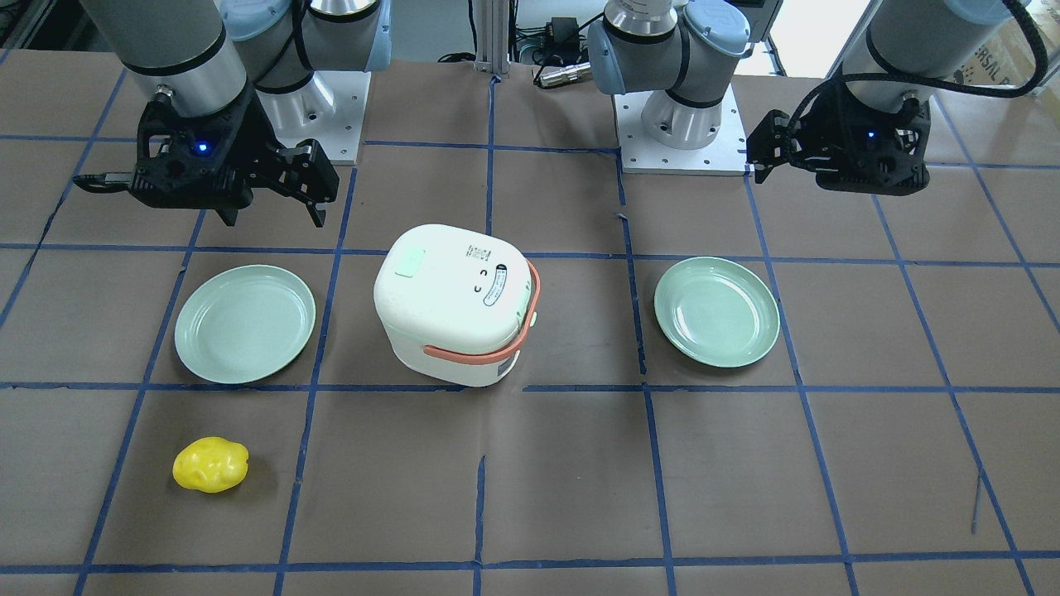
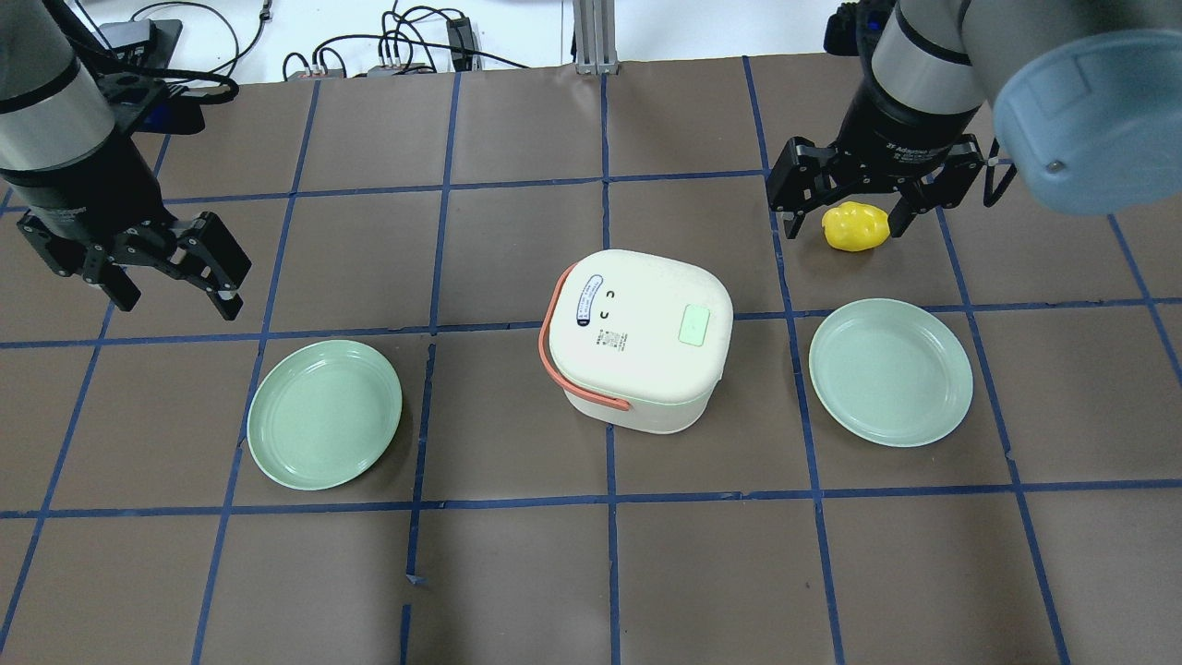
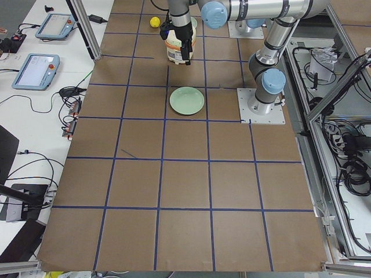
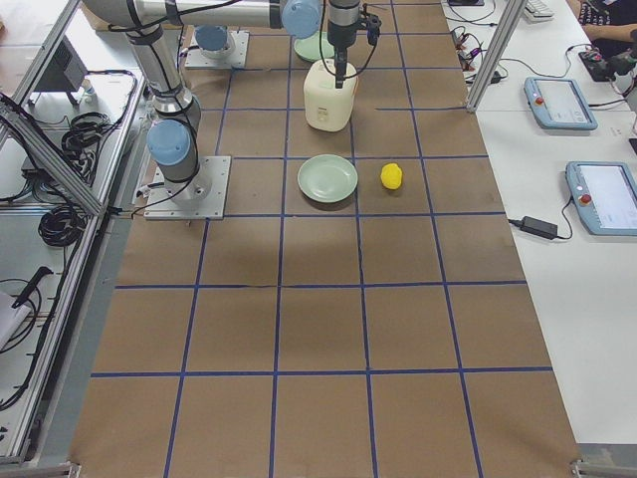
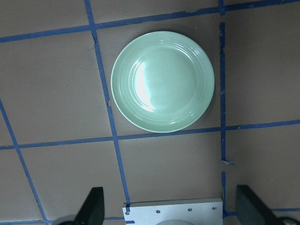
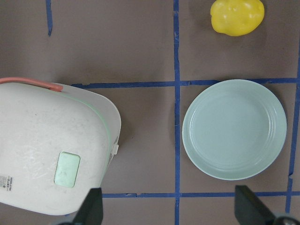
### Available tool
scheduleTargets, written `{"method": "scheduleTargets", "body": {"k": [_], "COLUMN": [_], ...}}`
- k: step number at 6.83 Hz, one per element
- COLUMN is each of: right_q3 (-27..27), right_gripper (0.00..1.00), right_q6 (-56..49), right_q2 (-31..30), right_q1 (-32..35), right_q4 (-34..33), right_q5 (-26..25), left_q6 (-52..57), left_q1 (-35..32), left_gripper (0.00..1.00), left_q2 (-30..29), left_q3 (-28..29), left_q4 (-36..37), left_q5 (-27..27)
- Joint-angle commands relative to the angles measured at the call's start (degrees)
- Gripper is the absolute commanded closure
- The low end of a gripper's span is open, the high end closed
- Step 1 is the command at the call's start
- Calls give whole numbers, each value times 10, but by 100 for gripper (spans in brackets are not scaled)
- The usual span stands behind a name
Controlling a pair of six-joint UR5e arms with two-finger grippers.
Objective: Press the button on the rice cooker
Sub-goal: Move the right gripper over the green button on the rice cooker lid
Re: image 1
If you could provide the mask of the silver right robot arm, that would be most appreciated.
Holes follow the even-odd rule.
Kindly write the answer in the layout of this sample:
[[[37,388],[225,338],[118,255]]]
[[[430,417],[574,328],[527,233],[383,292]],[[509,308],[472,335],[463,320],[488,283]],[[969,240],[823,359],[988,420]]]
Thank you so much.
[[[353,106],[393,56],[388,1],[84,1],[148,97],[129,172],[76,175],[89,193],[205,209],[232,226],[268,189],[316,227],[353,160]]]

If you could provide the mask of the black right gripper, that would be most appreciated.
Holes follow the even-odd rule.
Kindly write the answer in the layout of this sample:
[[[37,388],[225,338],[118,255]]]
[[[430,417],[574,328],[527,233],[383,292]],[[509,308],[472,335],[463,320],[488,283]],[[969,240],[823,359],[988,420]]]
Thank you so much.
[[[340,177],[316,139],[281,147],[250,83],[218,112],[177,112],[176,91],[165,84],[137,124],[137,155],[129,172],[73,177],[96,194],[128,192],[155,209],[205,209],[234,226],[238,210],[266,188],[303,204],[317,228],[336,200]]]

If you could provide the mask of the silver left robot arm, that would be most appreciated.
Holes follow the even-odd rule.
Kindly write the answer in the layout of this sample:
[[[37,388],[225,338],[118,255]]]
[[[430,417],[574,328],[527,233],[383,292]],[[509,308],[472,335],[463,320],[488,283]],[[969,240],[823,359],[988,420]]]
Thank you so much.
[[[951,81],[1006,22],[1029,43],[1034,73],[1018,87]],[[603,94],[648,92],[648,135],[675,150],[713,140],[712,125],[745,57],[750,25],[726,1],[610,1],[588,29],[588,60]],[[1013,99],[1048,72],[1048,47],[1025,1],[882,1],[851,38],[836,72],[790,113],[765,113],[746,140],[758,185],[776,166],[811,172],[819,188],[908,196],[928,188],[930,99],[936,90]]]

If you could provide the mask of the green plate near left arm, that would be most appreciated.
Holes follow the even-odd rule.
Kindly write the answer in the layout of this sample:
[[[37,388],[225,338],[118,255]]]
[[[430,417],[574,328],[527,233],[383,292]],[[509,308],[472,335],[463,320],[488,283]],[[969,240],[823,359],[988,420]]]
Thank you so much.
[[[778,301],[764,280],[720,257],[692,257],[667,268],[653,310],[667,341],[716,368],[761,361],[780,333]]]

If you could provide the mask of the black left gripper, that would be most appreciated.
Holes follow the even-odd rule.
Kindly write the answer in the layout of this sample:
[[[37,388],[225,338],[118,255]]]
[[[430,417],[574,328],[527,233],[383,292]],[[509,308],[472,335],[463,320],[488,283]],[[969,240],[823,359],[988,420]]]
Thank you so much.
[[[930,185],[930,105],[916,92],[881,110],[845,84],[833,84],[790,118],[768,110],[747,137],[755,185],[764,185],[776,166],[788,163],[813,172],[829,191],[908,196]]]

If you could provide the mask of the green plate near right arm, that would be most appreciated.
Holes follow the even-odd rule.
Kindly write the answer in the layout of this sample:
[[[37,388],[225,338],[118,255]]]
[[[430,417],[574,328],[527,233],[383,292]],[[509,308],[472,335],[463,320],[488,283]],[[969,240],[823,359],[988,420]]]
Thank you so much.
[[[186,299],[174,327],[176,354],[208,382],[255,382],[302,354],[316,314],[313,291],[287,269],[253,264],[220,271]]]

